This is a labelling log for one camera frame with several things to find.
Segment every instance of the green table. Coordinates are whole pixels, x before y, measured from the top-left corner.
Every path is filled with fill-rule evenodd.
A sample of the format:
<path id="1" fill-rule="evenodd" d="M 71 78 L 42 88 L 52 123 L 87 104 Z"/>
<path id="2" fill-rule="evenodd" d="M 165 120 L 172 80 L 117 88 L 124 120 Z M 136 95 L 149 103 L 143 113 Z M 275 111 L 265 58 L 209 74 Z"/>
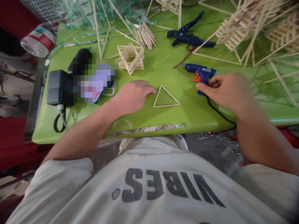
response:
<path id="1" fill-rule="evenodd" d="M 231 6 L 222 7 L 225 10 L 232 11 Z M 200 38 L 208 38 L 221 24 L 223 19 L 227 16 L 217 11 L 204 8 L 203 6 L 196 6 L 193 8 L 183 8 L 182 10 L 182 25 L 193 20 L 203 9 L 206 10 L 204 17 L 190 30 L 194 35 Z M 159 25 L 177 29 L 177 16 L 171 12 L 161 12 L 157 14 L 152 20 L 162 20 Z M 121 21 L 116 21 L 113 26 L 124 33 L 128 33 L 125 26 Z M 186 50 L 186 44 L 178 44 L 171 46 L 173 39 L 167 39 L 167 30 L 149 26 L 154 32 L 157 40 L 157 47 L 153 50 L 145 50 L 144 70 L 136 70 L 132 76 L 126 70 L 119 70 L 116 80 L 116 92 L 127 82 L 132 80 L 143 79 L 149 81 L 157 90 L 162 84 L 173 96 L 180 101 L 180 106 L 153 108 L 155 95 L 150 95 L 145 101 L 144 107 L 130 115 L 123 116 L 115 121 L 107 130 L 105 136 L 111 133 L 132 130 L 142 127 L 159 126 L 165 124 L 180 124 L 186 123 L 186 127 L 174 128 L 168 130 L 159 130 L 151 132 L 131 133 L 119 136 L 119 138 L 129 137 L 145 137 L 154 135 L 166 135 L 177 133 L 193 133 L 193 132 L 206 132 L 214 130 L 226 130 L 232 128 L 232 124 L 225 121 L 207 104 L 204 96 L 197 94 L 195 82 L 192 81 L 193 74 L 188 73 L 183 67 L 179 66 L 173 69 L 175 65 L 180 63 L 185 56 L 189 53 Z M 74 35 L 68 42 L 83 41 L 96 39 L 96 37 L 84 37 L 83 33 L 92 32 L 89 30 L 74 29 L 66 30 L 63 25 L 60 27 L 59 37 L 57 43 L 65 40 L 69 35 Z M 110 57 L 118 53 L 117 45 L 128 45 L 131 41 L 124 36 L 119 35 L 117 32 L 112 31 L 111 39 L 107 43 L 104 53 L 104 58 Z M 238 46 L 238 52 L 242 56 L 245 52 L 249 41 L 245 41 Z M 95 61 L 99 63 L 99 53 L 97 44 L 74 46 L 60 49 L 51 60 L 49 70 L 63 69 L 67 71 L 70 62 L 80 48 L 92 46 L 92 54 Z M 256 62 L 266 56 L 270 49 L 270 41 L 260 34 L 255 44 Z M 223 44 L 216 45 L 213 49 L 200 49 L 201 54 L 223 58 L 227 60 L 237 59 L 233 52 L 229 51 Z M 276 78 L 270 65 L 262 65 L 252 68 L 251 59 L 247 68 L 242 66 L 233 65 L 217 60 L 211 60 L 205 57 L 191 54 L 185 63 L 195 63 L 205 65 L 208 68 L 214 68 L 217 73 L 230 73 L 240 72 L 250 80 L 251 87 L 255 93 L 255 97 L 260 105 L 265 109 L 269 118 L 275 125 L 291 125 L 299 124 L 299 108 L 294 107 L 285 93 L 279 81 L 274 81 L 269 84 L 263 84 L 264 81 Z M 283 64 L 276 64 L 279 71 L 284 74 L 289 74 L 297 70 L 297 68 L 286 66 Z M 299 84 L 296 77 L 287 77 L 284 79 L 287 85 L 291 88 L 294 97 L 299 101 Z M 37 144 L 55 143 L 63 133 L 56 133 L 53 129 L 53 122 L 58 115 L 58 110 L 55 106 L 46 104 L 47 86 L 42 97 L 41 107 L 36 123 L 36 128 L 32 137 L 33 142 Z M 98 104 L 75 104 L 73 107 L 67 108 L 67 124 L 72 127 L 77 122 L 81 121 L 104 102 L 111 99 L 111 97 L 101 97 Z M 164 93 L 161 93 L 157 103 L 169 103 L 173 101 Z M 233 114 L 224 108 L 219 107 L 213 103 L 228 119 L 234 120 Z M 59 120 L 58 127 L 62 126 L 61 119 Z"/>

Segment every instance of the hand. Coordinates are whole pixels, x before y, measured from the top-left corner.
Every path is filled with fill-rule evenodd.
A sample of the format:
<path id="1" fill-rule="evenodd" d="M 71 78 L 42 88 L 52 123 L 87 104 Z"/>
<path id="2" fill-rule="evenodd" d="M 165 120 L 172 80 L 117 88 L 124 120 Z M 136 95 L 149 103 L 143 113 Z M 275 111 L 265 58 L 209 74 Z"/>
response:
<path id="1" fill-rule="evenodd" d="M 120 112 L 119 116 L 123 116 L 140 110 L 149 94 L 156 94 L 156 90 L 148 81 L 134 80 L 124 84 L 111 102 Z"/>
<path id="2" fill-rule="evenodd" d="M 208 95 L 220 106 L 230 109 L 235 115 L 250 110 L 257 103 L 243 74 L 230 73 L 214 76 L 209 85 L 197 83 L 196 88 Z"/>

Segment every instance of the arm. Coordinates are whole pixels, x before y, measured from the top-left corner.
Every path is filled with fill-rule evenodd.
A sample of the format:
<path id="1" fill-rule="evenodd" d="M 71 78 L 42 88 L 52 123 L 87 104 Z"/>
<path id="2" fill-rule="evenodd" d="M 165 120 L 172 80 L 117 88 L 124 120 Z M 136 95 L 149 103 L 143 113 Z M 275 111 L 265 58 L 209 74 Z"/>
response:
<path id="1" fill-rule="evenodd" d="M 198 83 L 196 87 L 235 114 L 240 151 L 247 160 L 299 174 L 296 149 L 260 108 L 244 75 L 221 74 L 213 77 L 209 86 Z"/>
<path id="2" fill-rule="evenodd" d="M 148 94 L 156 94 L 149 82 L 138 80 L 126 83 L 115 97 L 67 131 L 42 164 L 48 160 L 74 160 L 88 156 L 110 124 L 125 114 L 140 110 Z"/>

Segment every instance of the blue pliers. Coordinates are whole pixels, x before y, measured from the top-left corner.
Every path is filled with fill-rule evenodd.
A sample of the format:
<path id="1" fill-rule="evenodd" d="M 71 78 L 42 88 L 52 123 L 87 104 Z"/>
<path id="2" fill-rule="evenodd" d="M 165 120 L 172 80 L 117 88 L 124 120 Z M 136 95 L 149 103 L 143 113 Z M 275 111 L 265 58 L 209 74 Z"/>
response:
<path id="1" fill-rule="evenodd" d="M 198 17 L 196 17 L 194 20 L 192 20 L 190 23 L 187 25 L 183 26 L 179 31 L 177 30 L 170 30 L 167 33 L 167 38 L 174 36 L 175 40 L 172 43 L 172 46 L 177 45 L 178 43 L 182 42 L 185 44 L 190 44 L 193 46 L 201 46 L 205 40 L 199 39 L 196 36 L 193 36 L 193 34 L 187 34 L 188 30 L 194 26 L 202 17 L 205 11 L 202 11 Z M 210 42 L 208 41 L 203 47 L 207 48 L 213 48 L 216 45 L 215 42 Z"/>

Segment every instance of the plastic water bottle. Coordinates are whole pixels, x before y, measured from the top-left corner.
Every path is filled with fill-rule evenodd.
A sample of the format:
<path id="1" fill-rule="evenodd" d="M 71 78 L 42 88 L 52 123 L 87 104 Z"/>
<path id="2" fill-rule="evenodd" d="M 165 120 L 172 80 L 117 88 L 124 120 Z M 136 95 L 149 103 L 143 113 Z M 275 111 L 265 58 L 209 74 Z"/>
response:
<path id="1" fill-rule="evenodd" d="M 53 24 L 43 23 L 21 40 L 21 46 L 32 55 L 44 58 L 54 48 L 56 38 Z"/>

